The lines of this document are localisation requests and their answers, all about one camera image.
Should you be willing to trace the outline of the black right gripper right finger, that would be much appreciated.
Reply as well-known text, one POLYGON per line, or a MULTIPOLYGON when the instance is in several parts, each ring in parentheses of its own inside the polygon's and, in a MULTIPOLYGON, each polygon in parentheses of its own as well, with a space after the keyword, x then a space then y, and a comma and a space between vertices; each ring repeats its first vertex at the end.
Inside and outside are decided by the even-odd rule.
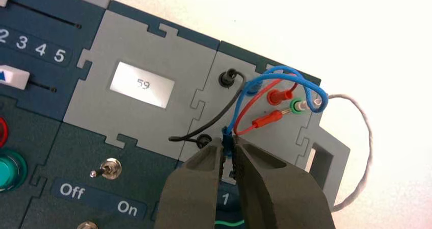
POLYGON ((327 198, 312 175, 243 138, 234 141, 246 228, 335 228, 327 198))

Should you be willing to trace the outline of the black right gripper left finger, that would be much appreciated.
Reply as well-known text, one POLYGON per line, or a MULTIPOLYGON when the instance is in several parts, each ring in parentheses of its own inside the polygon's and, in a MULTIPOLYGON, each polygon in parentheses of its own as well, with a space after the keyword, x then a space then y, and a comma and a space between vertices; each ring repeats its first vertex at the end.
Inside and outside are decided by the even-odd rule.
POLYGON ((223 147, 209 143, 167 178, 155 228, 214 228, 223 147))

